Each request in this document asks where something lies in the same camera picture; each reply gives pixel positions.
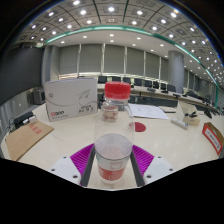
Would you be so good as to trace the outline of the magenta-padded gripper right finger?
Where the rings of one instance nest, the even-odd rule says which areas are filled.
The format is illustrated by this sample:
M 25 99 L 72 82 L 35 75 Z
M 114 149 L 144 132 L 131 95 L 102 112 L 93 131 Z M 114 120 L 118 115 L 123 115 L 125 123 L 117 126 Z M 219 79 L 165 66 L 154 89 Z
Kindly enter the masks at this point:
M 145 186 L 175 172 L 175 169 L 161 156 L 154 156 L 134 145 L 130 156 L 138 187 Z

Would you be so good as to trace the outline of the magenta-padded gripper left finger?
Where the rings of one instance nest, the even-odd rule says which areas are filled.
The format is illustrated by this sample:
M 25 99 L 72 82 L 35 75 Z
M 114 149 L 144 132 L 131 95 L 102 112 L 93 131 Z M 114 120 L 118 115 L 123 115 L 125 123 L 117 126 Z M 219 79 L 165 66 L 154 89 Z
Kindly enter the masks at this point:
M 95 147 L 90 144 L 71 156 L 63 156 L 49 172 L 74 184 L 87 187 L 95 157 Z

